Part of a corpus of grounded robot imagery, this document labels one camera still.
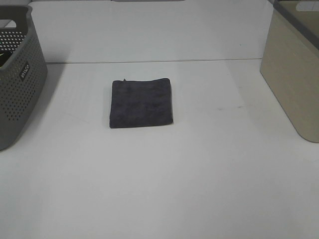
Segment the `beige plastic storage box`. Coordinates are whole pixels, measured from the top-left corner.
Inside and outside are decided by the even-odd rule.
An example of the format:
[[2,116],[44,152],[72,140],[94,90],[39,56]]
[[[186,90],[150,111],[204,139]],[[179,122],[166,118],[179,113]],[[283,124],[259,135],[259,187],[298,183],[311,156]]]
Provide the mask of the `beige plastic storage box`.
[[276,0],[260,72],[303,139],[319,141],[319,2]]

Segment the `grey perforated plastic basket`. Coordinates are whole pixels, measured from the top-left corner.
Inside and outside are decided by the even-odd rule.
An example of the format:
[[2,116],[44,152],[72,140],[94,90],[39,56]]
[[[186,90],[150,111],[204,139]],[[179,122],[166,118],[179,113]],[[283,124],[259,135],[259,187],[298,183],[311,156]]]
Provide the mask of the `grey perforated plastic basket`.
[[15,27],[0,30],[0,148],[18,139],[42,92],[47,65],[28,5],[1,5],[0,18]]

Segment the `dark grey towel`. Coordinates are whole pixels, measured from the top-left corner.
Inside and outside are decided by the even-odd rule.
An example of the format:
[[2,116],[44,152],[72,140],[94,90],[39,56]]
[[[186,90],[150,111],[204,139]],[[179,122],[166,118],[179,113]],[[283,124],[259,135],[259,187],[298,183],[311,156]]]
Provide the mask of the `dark grey towel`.
[[113,81],[110,128],[163,126],[172,123],[170,79]]

